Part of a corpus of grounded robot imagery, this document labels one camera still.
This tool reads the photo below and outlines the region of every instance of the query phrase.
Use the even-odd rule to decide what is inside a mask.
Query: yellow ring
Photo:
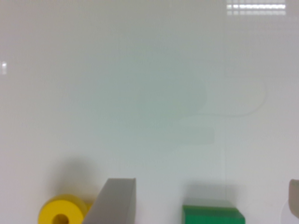
[[[65,194],[52,198],[41,208],[38,224],[81,224],[88,208],[78,197]]]

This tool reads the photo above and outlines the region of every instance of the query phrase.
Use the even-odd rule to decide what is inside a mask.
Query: gray object
[[[299,180],[290,181],[289,207],[292,214],[299,218]]]
[[[134,224],[135,179],[109,179],[83,224]]]

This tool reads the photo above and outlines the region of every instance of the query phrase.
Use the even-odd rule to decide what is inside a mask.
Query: green block
[[[183,205],[182,224],[245,224],[236,208]]]

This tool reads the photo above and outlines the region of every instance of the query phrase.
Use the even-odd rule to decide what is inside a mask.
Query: hole in yellow cylinder
[[[54,217],[52,224],[68,224],[69,220],[66,215],[59,214],[56,217]]]

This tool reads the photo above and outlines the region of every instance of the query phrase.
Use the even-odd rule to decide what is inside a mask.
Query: white table surface
[[[280,223],[299,178],[297,0],[1,0],[0,62],[0,223],[110,177],[136,178],[136,224],[179,224],[190,199]]]

